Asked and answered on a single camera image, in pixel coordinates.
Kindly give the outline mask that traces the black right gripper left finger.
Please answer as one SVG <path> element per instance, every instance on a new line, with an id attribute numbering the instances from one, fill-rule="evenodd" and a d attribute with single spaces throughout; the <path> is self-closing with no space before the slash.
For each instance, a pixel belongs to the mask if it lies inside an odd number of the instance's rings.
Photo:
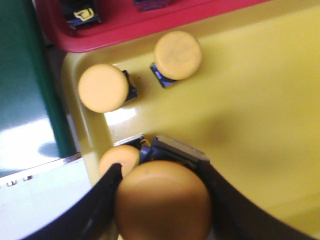
<path id="1" fill-rule="evenodd" d="M 113 219 L 115 195 L 122 179 L 121 164 L 112 164 L 92 189 L 75 205 L 24 239 L 99 239 Z"/>

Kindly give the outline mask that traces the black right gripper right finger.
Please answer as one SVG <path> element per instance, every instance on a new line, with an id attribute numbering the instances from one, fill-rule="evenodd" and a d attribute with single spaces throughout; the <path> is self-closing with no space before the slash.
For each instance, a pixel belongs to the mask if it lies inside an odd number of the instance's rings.
<path id="1" fill-rule="evenodd" d="M 236 190 L 207 160 L 197 163 L 197 174 L 213 204 L 213 231 L 219 240 L 313 240 L 273 217 Z"/>

